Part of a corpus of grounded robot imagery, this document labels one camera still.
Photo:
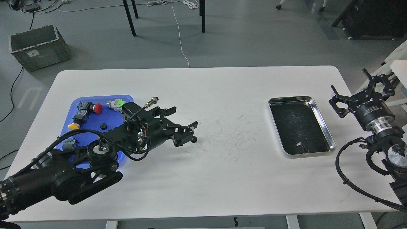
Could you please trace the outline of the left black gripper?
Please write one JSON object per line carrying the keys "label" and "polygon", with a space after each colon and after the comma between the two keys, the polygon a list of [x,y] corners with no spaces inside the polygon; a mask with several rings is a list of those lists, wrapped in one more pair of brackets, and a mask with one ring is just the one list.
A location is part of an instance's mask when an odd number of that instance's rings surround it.
{"label": "left black gripper", "polygon": [[175,147],[180,147],[191,141],[198,122],[195,121],[187,126],[182,126],[165,118],[166,116],[176,113],[176,110],[176,106],[171,108],[161,108],[157,106],[149,111],[152,116],[140,118],[141,150],[152,150],[168,139],[172,139]]}

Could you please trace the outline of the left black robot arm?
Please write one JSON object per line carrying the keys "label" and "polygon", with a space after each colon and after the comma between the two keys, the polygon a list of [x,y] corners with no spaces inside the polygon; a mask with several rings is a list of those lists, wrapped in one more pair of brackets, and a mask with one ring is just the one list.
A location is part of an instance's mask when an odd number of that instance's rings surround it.
{"label": "left black robot arm", "polygon": [[141,161],[167,140],[176,147],[196,142],[198,122],[173,123],[167,117],[177,108],[150,109],[157,101],[154,97],[144,106],[124,103],[120,108],[123,124],[107,132],[70,130],[2,181],[1,228],[19,229],[6,219],[49,197],[74,205],[118,183],[123,177],[118,171],[118,152]]}

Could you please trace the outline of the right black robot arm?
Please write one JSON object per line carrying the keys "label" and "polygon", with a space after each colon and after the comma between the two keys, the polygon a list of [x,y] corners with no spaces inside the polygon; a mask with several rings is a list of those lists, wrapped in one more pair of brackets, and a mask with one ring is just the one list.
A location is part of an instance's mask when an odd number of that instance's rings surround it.
{"label": "right black robot arm", "polygon": [[[406,142],[402,139],[404,131],[398,126],[392,126],[395,115],[385,103],[389,97],[395,95],[395,86],[385,74],[372,76],[366,69],[362,71],[368,79],[366,89],[349,97],[340,95],[335,87],[331,86],[334,96],[329,103],[340,118],[344,118],[348,113],[353,114],[361,128],[372,132],[372,135],[346,143],[336,156],[335,168],[343,183],[353,190],[385,206],[406,212]],[[369,167],[394,179],[390,186],[400,201],[399,204],[369,194],[344,175],[340,168],[340,155],[357,142],[361,148],[367,149],[365,159]]]}

